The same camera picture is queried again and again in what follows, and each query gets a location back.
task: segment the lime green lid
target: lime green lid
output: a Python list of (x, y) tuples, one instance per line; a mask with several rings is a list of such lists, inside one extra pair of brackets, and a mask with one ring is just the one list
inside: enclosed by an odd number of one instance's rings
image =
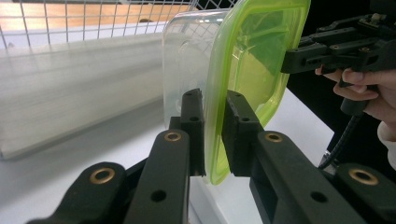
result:
[(245, 95), (262, 126), (275, 114), (288, 74), (285, 51), (300, 41), (309, 0), (240, 0), (221, 24), (210, 56), (205, 91), (205, 165), (212, 184), (230, 169), (221, 128), (227, 90)]

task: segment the brass insert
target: brass insert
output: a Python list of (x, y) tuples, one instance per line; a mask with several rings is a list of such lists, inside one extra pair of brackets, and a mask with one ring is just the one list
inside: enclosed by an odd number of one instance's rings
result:
[(378, 178), (375, 175), (362, 169), (350, 169), (349, 175), (352, 179), (365, 185), (374, 186), (378, 184)]
[(111, 168), (100, 168), (91, 174), (90, 181), (93, 184), (105, 184), (110, 181), (115, 174), (116, 172)]
[(277, 133), (268, 133), (265, 135), (265, 139), (267, 139), (270, 142), (275, 142), (275, 143), (283, 141), (282, 137)]
[(168, 142), (176, 142), (181, 139), (180, 133), (167, 133), (165, 135), (165, 140)]

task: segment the black mount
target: black mount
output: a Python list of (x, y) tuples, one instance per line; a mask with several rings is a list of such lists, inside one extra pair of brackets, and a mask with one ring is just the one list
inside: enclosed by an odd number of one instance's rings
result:
[[(201, 97), (184, 94), (181, 117), (146, 160), (126, 171), (111, 162), (87, 168), (52, 216), (29, 224), (188, 223), (190, 176), (205, 174)], [(396, 223), (395, 184), (358, 164), (321, 172), (286, 135), (263, 130), (240, 93), (228, 92), (222, 139), (265, 223)]]

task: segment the metal grid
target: metal grid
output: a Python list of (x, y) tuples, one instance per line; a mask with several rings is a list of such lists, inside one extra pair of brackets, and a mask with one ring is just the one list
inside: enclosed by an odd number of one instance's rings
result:
[(0, 49), (160, 33), (179, 12), (233, 7), (236, 3), (236, 0), (41, 1), (0, 3)]

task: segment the human hand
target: human hand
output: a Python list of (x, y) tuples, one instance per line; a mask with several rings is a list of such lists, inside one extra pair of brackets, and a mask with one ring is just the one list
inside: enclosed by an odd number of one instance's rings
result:
[[(321, 75), (321, 68), (315, 73)], [(384, 121), (396, 141), (396, 69), (361, 73), (348, 68), (324, 76), (337, 82), (333, 88), (336, 94), (354, 101), (369, 100), (364, 112)], [(341, 77), (353, 86), (339, 87)], [(368, 90), (368, 85), (377, 85), (378, 91)]]

